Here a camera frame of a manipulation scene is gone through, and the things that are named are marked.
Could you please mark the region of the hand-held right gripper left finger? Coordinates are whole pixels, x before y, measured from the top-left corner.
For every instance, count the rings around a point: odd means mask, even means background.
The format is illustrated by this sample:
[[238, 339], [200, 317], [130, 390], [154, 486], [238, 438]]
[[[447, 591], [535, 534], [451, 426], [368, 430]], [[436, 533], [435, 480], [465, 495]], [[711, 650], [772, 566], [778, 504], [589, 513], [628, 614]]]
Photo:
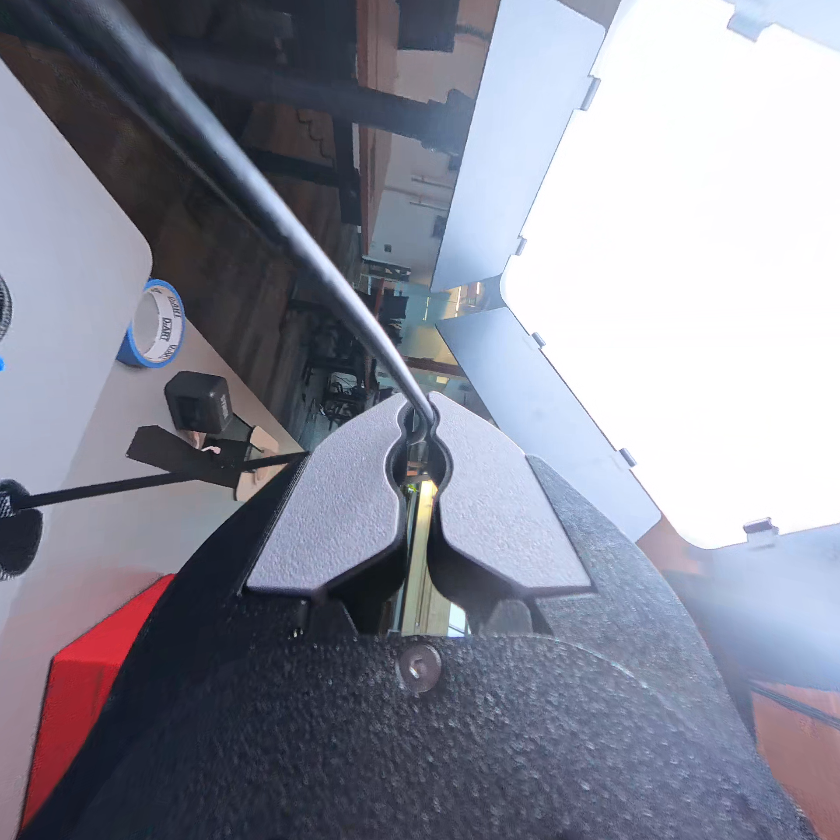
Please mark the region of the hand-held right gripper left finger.
[[412, 408], [395, 394], [313, 450], [250, 572], [248, 589], [321, 595], [400, 544], [411, 423]]

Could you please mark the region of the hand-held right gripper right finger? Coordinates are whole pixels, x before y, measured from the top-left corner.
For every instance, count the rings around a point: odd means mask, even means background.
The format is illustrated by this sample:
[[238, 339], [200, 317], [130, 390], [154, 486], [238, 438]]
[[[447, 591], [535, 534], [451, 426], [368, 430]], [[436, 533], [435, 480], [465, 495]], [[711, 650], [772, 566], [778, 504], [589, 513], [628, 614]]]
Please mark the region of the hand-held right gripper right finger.
[[439, 392], [434, 503], [427, 563], [448, 599], [528, 599], [592, 589], [522, 449], [494, 425]]

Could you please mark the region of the wooden easel with black panel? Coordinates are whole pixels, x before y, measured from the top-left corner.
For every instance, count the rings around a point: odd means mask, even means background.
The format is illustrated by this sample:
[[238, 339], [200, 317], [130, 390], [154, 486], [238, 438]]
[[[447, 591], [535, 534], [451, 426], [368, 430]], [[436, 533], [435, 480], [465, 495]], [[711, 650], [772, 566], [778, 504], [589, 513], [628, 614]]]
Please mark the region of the wooden easel with black panel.
[[245, 427], [235, 437], [193, 433], [190, 440], [162, 427], [142, 426], [126, 456], [164, 471], [189, 472], [203, 482], [230, 489], [236, 501], [245, 502], [306, 453], [281, 454], [278, 442], [258, 426]]

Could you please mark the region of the small black cube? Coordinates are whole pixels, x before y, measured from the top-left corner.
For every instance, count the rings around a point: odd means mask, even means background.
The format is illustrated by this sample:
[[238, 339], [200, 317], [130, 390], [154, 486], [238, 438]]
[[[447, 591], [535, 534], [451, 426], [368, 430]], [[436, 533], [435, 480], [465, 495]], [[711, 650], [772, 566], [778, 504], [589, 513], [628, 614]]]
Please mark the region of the small black cube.
[[233, 410], [223, 376], [179, 371], [164, 386], [174, 428], [180, 432], [221, 434]]

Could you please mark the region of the blue tape roll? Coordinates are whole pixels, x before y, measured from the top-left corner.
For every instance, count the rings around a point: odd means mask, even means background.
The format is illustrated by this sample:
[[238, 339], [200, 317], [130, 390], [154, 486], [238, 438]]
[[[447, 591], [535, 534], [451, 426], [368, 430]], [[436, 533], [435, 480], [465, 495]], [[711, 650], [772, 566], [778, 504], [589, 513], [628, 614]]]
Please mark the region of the blue tape roll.
[[186, 335], [182, 298], [172, 284], [149, 279], [120, 345], [117, 360], [160, 369], [173, 362]]

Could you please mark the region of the red storage bin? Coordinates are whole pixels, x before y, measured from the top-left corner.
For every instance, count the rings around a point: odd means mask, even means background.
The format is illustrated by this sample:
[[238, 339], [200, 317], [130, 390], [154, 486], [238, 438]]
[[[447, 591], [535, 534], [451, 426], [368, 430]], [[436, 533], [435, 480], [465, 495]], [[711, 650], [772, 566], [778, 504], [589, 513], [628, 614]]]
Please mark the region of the red storage bin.
[[141, 628], [174, 578], [162, 576], [53, 657], [21, 827], [31, 822], [78, 755]]

